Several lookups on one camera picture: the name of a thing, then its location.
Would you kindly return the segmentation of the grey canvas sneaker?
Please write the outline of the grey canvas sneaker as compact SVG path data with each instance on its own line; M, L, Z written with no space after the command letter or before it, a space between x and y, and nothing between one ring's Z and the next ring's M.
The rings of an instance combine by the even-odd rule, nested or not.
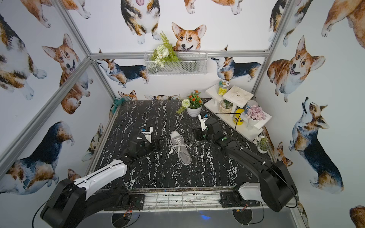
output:
M190 165L192 162L192 158L188 152L188 149L191 148L193 145L186 144L182 134L178 131L172 131L170 133L169 142L170 151L177 153L179 162L185 166Z

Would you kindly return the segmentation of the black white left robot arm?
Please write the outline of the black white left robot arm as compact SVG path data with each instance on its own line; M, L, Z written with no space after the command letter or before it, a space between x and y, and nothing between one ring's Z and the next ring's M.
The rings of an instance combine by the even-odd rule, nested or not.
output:
M123 188L99 192L112 181L125 176L130 166L164 147L163 139L149 135L132 139L123 154L109 165L75 180L58 183L50 198L36 211L36 215L52 228L76 228L87 217L117 207L127 197Z

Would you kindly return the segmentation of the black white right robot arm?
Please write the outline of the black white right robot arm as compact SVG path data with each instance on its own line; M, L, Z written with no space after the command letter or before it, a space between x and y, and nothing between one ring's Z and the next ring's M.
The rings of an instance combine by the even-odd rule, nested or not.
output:
M242 147L234 137L223 133L215 118L204 122L205 130L193 129L198 141L210 141L228 157L246 167L257 177L258 183L244 183L238 193L244 200L264 201L275 212L280 212L292 200L298 190L283 162L272 162Z

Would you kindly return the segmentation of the yellow container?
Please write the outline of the yellow container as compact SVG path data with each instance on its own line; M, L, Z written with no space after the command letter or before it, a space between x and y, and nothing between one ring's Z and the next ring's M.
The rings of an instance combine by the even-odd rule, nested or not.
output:
M244 116L244 109L238 108L235 113L233 114L233 123L235 125L242 125L244 120L243 117Z

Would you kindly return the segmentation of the woven basket with plant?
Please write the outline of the woven basket with plant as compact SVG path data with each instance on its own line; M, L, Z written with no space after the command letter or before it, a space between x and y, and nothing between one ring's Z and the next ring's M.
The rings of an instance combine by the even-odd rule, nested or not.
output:
M219 104L219 112L222 114L230 114L232 111L233 103L228 100L223 100Z

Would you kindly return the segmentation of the white potted red flowers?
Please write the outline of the white potted red flowers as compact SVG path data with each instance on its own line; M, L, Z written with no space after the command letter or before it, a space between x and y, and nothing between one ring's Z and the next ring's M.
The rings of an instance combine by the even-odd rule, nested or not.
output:
M183 99L181 106L176 111L178 115L181 115L184 111L187 111L190 117L197 117L202 109L203 101L200 98L201 92L195 90L191 92L187 98Z

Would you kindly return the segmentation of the pink flowers white pot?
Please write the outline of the pink flowers white pot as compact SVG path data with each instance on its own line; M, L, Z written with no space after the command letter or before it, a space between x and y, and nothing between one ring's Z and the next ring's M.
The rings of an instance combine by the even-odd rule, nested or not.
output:
M266 120L266 115L262 108L258 105L254 105L248 109L246 117L250 125L256 125L260 120Z

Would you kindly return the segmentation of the blue grey tin can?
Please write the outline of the blue grey tin can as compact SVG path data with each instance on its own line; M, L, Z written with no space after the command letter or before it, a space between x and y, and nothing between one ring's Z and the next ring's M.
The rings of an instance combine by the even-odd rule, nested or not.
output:
M244 108L244 113L247 114L249 109L251 109L253 106L258 106L258 103L255 100L248 101L246 107Z

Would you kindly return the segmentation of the green lidded jar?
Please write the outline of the green lidded jar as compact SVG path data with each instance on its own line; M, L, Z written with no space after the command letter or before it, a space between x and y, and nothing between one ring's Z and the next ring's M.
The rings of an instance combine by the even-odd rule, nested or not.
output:
M230 88L230 83L227 80L221 80L218 84L218 95L224 96Z

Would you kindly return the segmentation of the small white potted plant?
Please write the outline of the small white potted plant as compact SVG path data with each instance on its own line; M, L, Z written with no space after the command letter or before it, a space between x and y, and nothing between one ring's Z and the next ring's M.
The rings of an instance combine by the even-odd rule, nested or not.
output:
M253 143L257 146L257 150L261 154L266 154L269 150L269 141L268 138L264 135L257 136Z

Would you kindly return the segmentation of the green cloth ribbon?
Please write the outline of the green cloth ribbon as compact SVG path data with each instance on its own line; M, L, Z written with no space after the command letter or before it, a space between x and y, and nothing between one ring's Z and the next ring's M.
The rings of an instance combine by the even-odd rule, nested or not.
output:
M117 111L117 108L119 107L119 106L121 106L124 102L126 102L126 101L129 101L129 99L128 98L126 98L126 97L122 97L122 98L115 98L114 99L114 102L113 102L113 104L112 104L112 107L111 107L111 109L110 109L110 112L111 112L111 114L112 115L114 115L115 114L115 112Z

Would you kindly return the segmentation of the green white artificial flowers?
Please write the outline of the green white artificial flowers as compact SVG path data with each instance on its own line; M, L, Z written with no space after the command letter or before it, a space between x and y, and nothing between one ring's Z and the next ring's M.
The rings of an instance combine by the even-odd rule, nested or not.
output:
M163 31L160 33L160 36L163 43L153 51L150 60L159 67L165 67L170 63L180 62L181 60L178 58L172 44L170 44L169 39Z

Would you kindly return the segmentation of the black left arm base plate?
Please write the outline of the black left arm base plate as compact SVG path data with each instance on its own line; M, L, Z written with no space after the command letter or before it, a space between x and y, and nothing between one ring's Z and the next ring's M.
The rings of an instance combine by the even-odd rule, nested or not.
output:
M117 201L117 204L104 209L104 211L128 211L137 207L143 209L145 195L144 194L127 194Z

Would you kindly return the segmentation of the aluminium frame rail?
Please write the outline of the aluminium frame rail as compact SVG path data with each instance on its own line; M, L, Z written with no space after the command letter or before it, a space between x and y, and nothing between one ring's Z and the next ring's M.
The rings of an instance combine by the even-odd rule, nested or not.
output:
M143 205L136 204L141 212L216 211L235 209L268 209L264 202L246 203L224 208L220 204L222 192L232 192L233 187L193 187L167 189L130 189L129 195L144 195Z

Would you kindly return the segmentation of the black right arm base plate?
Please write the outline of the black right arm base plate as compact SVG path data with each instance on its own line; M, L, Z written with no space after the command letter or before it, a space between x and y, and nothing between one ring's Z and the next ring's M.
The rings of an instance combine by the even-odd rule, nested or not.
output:
M244 200L237 192L221 192L219 203L223 208L235 207L259 207L260 202L255 200Z

